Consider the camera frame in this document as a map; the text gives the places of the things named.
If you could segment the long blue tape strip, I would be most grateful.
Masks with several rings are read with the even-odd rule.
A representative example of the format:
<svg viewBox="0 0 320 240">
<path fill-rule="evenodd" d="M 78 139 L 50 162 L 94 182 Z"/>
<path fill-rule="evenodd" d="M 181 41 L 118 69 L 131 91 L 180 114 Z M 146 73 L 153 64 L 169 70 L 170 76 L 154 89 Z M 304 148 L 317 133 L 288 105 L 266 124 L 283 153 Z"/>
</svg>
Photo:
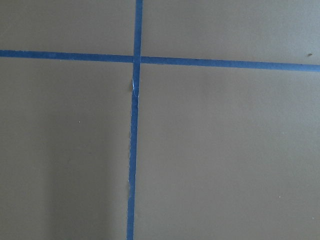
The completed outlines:
<svg viewBox="0 0 320 240">
<path fill-rule="evenodd" d="M 131 118 L 130 118 L 130 146 L 129 146 L 129 165 L 128 165 L 128 201 L 127 201 L 127 227 L 126 227 L 127 240 L 134 239 L 143 4 L 144 2 L 142 0 L 137 0 L 135 2 L 133 62 L 132 62 L 132 95 L 131 95 Z"/>
</svg>

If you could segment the crossing blue tape strip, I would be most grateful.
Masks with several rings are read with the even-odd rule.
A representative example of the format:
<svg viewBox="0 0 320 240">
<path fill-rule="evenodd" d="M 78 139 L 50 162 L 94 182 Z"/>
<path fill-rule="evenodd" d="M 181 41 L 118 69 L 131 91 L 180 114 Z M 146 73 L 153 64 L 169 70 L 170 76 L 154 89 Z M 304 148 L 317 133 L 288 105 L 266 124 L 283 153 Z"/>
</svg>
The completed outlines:
<svg viewBox="0 0 320 240">
<path fill-rule="evenodd" d="M 51 51 L 29 51 L 29 50 L 1 50 L 3 58 L 27 58 L 46 60 L 68 60 L 68 61 L 91 61 L 91 62 L 112 62 L 112 63 L 134 63 L 135 60 L 141 64 L 153 65 L 175 65 L 175 66 L 199 66 L 239 69 L 260 69 L 298 72 L 319 72 L 318 64 L 297 64 L 279 62 L 219 60 L 219 59 L 195 59 L 175 58 L 158 56 L 116 55 L 116 54 L 94 54 L 94 53 L 69 53 Z"/>
</svg>

